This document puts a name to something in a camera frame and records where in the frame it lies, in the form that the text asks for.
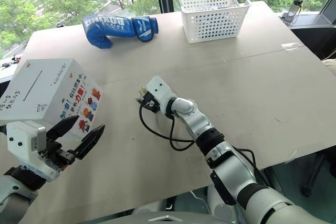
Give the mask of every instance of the box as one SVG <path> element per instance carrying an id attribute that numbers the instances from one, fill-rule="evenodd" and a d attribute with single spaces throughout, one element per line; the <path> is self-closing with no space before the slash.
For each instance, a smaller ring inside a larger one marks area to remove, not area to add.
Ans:
<path id="1" fill-rule="evenodd" d="M 79 115 L 63 139 L 80 141 L 92 130 L 101 92 L 74 59 L 27 60 L 0 98 L 0 123 L 33 120 L 49 130 Z"/>

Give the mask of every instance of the cartoon illustration on box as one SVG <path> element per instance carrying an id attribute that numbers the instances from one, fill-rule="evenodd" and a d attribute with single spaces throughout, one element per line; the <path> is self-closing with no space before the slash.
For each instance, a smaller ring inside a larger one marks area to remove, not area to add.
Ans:
<path id="1" fill-rule="evenodd" d="M 78 125 L 79 125 L 79 128 L 83 131 L 83 133 L 85 133 L 84 131 L 89 132 L 90 126 L 88 124 L 88 121 L 80 120 Z"/>
<path id="2" fill-rule="evenodd" d="M 88 103 L 87 103 L 94 111 L 97 109 L 97 103 L 93 101 L 93 99 L 90 97 L 88 98 Z"/>
<path id="3" fill-rule="evenodd" d="M 92 114 L 92 112 L 89 109 L 85 108 L 83 110 L 82 114 L 85 116 L 85 118 L 89 119 L 90 122 L 92 122 L 92 120 L 93 120 L 93 114 Z"/>
<path id="4" fill-rule="evenodd" d="M 99 101 L 99 99 L 100 99 L 100 92 L 97 89 L 95 89 L 95 88 L 92 89 L 92 95 L 95 98 L 97 98 L 97 100 Z"/>

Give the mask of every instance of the white plastic basket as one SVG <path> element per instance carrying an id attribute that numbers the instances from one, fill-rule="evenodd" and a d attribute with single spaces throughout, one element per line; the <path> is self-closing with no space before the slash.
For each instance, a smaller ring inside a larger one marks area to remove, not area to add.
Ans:
<path id="1" fill-rule="evenodd" d="M 178 0 L 189 43 L 236 37 L 250 0 Z"/>

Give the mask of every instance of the black cable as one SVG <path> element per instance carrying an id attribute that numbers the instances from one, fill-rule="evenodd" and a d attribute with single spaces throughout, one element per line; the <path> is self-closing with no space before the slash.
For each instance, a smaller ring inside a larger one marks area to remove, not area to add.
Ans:
<path id="1" fill-rule="evenodd" d="M 240 150 L 241 152 L 250 152 L 251 155 L 252 155 L 253 164 L 255 166 L 257 165 L 256 164 L 256 157 L 254 156 L 254 152 L 252 150 L 250 150 L 250 149 L 241 149 L 241 148 L 236 148 L 236 147 L 234 147 L 234 148 Z"/>
<path id="2" fill-rule="evenodd" d="M 143 120 L 143 117 L 142 117 L 142 107 L 143 107 L 143 104 L 144 104 L 143 102 L 140 103 L 140 107 L 139 107 L 139 117 L 140 117 L 140 121 L 141 121 L 141 123 L 143 124 L 143 126 L 144 126 L 147 130 L 149 130 L 150 132 L 152 132 L 154 135 L 159 136 L 159 137 L 164 138 L 164 139 L 167 139 L 167 140 L 170 140 L 169 137 L 164 136 L 164 135 L 161 135 L 160 133 L 158 133 L 158 132 L 152 130 L 152 129 L 149 128 L 149 126 L 145 123 L 145 121 Z M 193 140 L 181 140 L 181 139 L 175 139 L 175 138 L 171 138 L 171 139 L 172 139 L 172 141 L 181 142 L 181 143 L 194 143 Z"/>
<path id="3" fill-rule="evenodd" d="M 250 163 L 251 166 L 253 166 L 255 172 L 261 177 L 261 179 L 263 180 L 263 182 L 265 183 L 266 186 L 271 187 L 271 185 L 269 184 L 269 182 L 267 181 L 267 179 L 264 178 L 263 174 L 261 173 L 261 171 L 258 169 L 258 167 L 243 153 L 241 152 L 238 148 L 235 148 L 235 150 L 241 155 L 243 156 L 247 162 Z"/>
<path id="4" fill-rule="evenodd" d="M 187 145 L 184 148 L 176 148 L 173 144 L 173 131 L 174 131 L 174 125 L 175 125 L 175 118 L 172 117 L 172 127 L 170 129 L 170 134 L 169 134 L 169 144 L 171 148 L 173 148 L 175 151 L 182 152 L 185 151 L 186 149 L 190 148 L 195 142 L 191 142 L 189 145 Z"/>

